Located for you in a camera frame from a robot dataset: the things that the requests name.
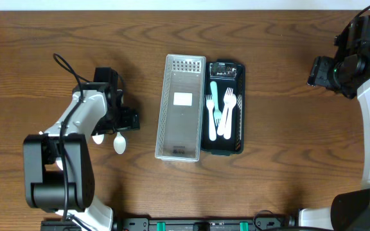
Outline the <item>white plastic fork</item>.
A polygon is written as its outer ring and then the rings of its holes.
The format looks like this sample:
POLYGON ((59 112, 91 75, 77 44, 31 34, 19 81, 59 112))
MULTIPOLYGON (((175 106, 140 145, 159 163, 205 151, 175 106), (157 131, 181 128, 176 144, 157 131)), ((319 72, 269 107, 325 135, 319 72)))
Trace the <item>white plastic fork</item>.
POLYGON ((215 120, 214 120, 214 115, 213 115, 213 110, 215 107, 213 98, 211 95, 206 96, 206 106, 208 109, 208 119, 209 119, 209 140, 210 141, 215 141, 216 140, 216 126, 215 126, 215 120))

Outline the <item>pink plastic fork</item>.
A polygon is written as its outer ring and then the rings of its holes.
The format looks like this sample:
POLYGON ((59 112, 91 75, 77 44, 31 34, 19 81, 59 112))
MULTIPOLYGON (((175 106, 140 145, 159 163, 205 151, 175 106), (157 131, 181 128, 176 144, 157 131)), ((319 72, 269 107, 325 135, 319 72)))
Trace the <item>pink plastic fork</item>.
POLYGON ((228 113, 228 108, 229 104, 231 102, 231 96, 233 95, 233 88, 228 87, 226 89, 226 92, 224 94, 224 109, 222 112, 222 117, 220 120, 220 123, 218 125, 218 130, 217 130, 217 135, 223 135, 225 132, 225 124, 226 124, 226 119, 227 119, 227 113, 228 113))

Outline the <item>mint green plastic fork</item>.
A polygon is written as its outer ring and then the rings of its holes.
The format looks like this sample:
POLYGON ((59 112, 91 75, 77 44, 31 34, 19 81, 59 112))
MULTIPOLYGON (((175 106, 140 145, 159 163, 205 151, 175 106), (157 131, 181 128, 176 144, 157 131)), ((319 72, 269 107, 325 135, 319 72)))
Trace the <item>mint green plastic fork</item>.
POLYGON ((218 86, 217 86, 216 81, 210 82, 210 89, 211 89, 211 95, 214 101, 213 117, 215 120, 215 125, 218 126, 222 118, 222 112, 220 111, 219 103, 218 103, 218 86))

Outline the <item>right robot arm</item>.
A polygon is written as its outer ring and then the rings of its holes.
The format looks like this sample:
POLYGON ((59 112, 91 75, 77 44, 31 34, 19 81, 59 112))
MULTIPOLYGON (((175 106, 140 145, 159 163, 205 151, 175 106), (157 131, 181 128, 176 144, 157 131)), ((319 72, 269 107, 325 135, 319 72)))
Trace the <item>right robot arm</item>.
POLYGON ((300 210, 299 230, 370 230, 370 15, 355 17, 335 45, 333 58, 315 58, 307 84, 358 99, 364 132, 361 188, 337 195, 330 207, 300 210))

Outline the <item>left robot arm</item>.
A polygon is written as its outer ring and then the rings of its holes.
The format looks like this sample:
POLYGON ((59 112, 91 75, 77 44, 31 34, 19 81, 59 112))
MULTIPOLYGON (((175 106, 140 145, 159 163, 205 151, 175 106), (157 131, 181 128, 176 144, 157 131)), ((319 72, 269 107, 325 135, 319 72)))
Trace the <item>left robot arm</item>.
POLYGON ((139 114, 123 106, 118 73, 98 67, 91 82, 78 84, 60 119, 23 142, 24 186, 31 208, 56 213, 41 230, 114 230, 114 212, 95 195, 87 143, 105 135, 138 130, 139 114))

